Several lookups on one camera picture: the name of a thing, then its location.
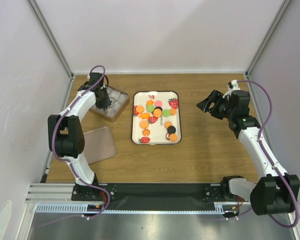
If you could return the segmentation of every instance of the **white tray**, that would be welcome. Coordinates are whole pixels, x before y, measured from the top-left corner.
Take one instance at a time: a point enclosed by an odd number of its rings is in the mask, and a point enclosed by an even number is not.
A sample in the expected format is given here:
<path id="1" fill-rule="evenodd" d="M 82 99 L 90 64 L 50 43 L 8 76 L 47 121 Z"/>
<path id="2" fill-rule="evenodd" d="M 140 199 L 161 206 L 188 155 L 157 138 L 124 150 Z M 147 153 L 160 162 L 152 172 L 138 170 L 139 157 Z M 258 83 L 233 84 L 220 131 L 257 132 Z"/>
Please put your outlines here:
<path id="1" fill-rule="evenodd" d="M 150 135 L 147 136 L 150 138 L 150 141 L 147 143 L 142 143 L 141 139 L 143 136 L 143 128 L 140 127 L 140 122 L 142 119 L 139 117 L 139 114 L 136 115 L 134 109 L 135 106 L 143 106 L 144 112 L 148 113 L 147 111 L 147 101 L 149 100 L 161 101 L 162 102 L 162 110 L 170 110 L 172 107 L 169 105 L 169 100 L 176 99 L 178 101 L 176 114 L 170 116 L 161 116 L 157 119 L 157 121 L 153 124 L 149 124 L 147 127 L 150 130 Z M 133 109 L 132 109 L 132 134 L 131 139 L 137 145 L 174 145 L 178 144 L 182 139 L 181 134 L 181 123 L 180 123 L 180 108 L 179 108 L 179 96 L 174 91 L 139 91 L 133 97 Z M 176 141 L 171 141 L 169 139 L 168 131 L 165 127 L 166 122 L 171 122 L 172 126 L 175 127 L 177 135 Z"/>

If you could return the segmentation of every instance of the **orange toy cookie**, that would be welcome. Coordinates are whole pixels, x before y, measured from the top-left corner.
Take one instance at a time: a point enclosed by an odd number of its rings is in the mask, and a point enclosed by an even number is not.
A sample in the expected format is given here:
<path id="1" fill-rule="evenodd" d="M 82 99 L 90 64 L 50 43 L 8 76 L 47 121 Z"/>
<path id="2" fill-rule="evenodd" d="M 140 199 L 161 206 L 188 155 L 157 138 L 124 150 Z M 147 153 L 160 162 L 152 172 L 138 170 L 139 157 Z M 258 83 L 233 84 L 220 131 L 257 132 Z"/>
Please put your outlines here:
<path id="1" fill-rule="evenodd" d="M 150 118 L 150 113 L 148 113 L 148 112 L 146 112 L 146 113 L 141 113 L 141 114 L 139 115 L 139 117 L 142 118 L 142 119 L 148 119 L 148 118 Z"/>
<path id="2" fill-rule="evenodd" d="M 165 124 L 164 124 L 165 128 L 168 129 L 168 127 L 172 126 L 172 122 L 170 121 L 167 121 Z"/>
<path id="3" fill-rule="evenodd" d="M 137 113 L 141 114 L 141 113 L 144 112 L 145 108 L 143 106 L 139 105 L 139 106 L 136 107 L 135 110 L 136 110 Z"/>
<path id="4" fill-rule="evenodd" d="M 178 136 L 177 136 L 177 134 L 172 133 L 172 134 L 169 135 L 169 139 L 170 139 L 172 142 L 175 142 L 175 141 L 177 141 Z"/>
<path id="5" fill-rule="evenodd" d="M 170 109 L 170 115 L 175 115 L 177 113 L 177 110 L 175 110 L 174 108 Z"/>
<path id="6" fill-rule="evenodd" d="M 153 111 L 153 115 L 155 116 L 155 117 L 157 117 L 157 118 L 160 118 L 161 117 L 161 115 L 162 115 L 162 111 L 160 110 L 160 109 L 155 109 L 154 111 Z"/>
<path id="7" fill-rule="evenodd" d="M 149 101 L 146 102 L 146 106 L 152 105 L 152 104 L 154 104 L 154 103 L 155 103 L 154 101 L 149 100 Z"/>
<path id="8" fill-rule="evenodd" d="M 143 121 L 140 122 L 140 127 L 141 127 L 142 129 L 146 129 L 148 126 L 149 126 L 149 122 L 148 122 L 148 121 L 143 120 Z"/>
<path id="9" fill-rule="evenodd" d="M 143 136 L 149 136 L 150 135 L 150 130 L 149 129 L 145 129 L 142 131 L 142 135 Z"/>

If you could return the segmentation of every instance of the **tray rim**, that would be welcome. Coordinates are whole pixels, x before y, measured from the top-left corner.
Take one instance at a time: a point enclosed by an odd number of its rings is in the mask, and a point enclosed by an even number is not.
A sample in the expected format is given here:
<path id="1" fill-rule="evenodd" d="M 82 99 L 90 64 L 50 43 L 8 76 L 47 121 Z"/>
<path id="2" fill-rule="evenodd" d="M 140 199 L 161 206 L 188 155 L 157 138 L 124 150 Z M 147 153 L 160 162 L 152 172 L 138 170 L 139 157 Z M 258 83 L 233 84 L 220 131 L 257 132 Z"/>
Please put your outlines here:
<path id="1" fill-rule="evenodd" d="M 132 139 L 132 133 L 134 130 L 134 106 L 135 106 L 135 96 L 139 93 L 148 93 L 148 92 L 157 92 L 157 93 L 166 93 L 166 92 L 172 92 L 175 93 L 177 98 L 178 98 L 178 105 L 179 105 L 179 122 L 180 122 L 180 141 L 176 143 L 146 143 L 146 144 L 140 144 L 140 143 L 135 143 L 134 140 Z M 181 111 L 180 111 L 180 97 L 179 94 L 176 91 L 173 90 L 149 90 L 149 91 L 137 91 L 133 95 L 133 102 L 132 102 L 132 121 L 131 121 L 131 141 L 137 145 L 137 146 L 154 146 L 154 145 L 177 145 L 182 141 L 182 127 L 181 127 Z"/>

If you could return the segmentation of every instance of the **metal floor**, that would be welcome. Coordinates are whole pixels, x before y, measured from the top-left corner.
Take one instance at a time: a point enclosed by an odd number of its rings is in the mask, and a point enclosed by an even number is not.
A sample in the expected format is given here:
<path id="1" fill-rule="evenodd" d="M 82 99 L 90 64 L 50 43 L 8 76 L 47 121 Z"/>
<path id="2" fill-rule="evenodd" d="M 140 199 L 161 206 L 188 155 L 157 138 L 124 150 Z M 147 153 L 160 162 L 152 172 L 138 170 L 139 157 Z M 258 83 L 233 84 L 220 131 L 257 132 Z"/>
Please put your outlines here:
<path id="1" fill-rule="evenodd" d="M 293 230 L 275 224 L 269 216 L 253 212 L 226 221 L 207 214 L 102 213 L 87 221 L 64 213 L 36 213 L 28 240 L 295 240 Z M 287 219 L 280 215 L 282 223 Z"/>

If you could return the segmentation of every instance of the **gray wall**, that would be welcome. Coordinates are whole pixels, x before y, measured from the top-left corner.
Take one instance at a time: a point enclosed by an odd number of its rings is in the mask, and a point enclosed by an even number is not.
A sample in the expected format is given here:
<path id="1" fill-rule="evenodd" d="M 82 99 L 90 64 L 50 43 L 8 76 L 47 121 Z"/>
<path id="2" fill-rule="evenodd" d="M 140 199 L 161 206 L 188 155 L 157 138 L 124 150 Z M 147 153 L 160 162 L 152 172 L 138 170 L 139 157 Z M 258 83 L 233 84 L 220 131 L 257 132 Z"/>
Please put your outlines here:
<path id="1" fill-rule="evenodd" d="M 14 239 L 30 183 L 41 178 L 47 119 L 61 109 L 68 84 L 27 1 L 0 0 L 0 208 L 11 203 L 4 239 Z"/>
<path id="2" fill-rule="evenodd" d="M 290 4 L 250 79 L 262 84 L 272 98 L 267 129 L 277 159 L 300 178 L 300 0 Z M 254 89 L 265 120 L 268 100 Z"/>

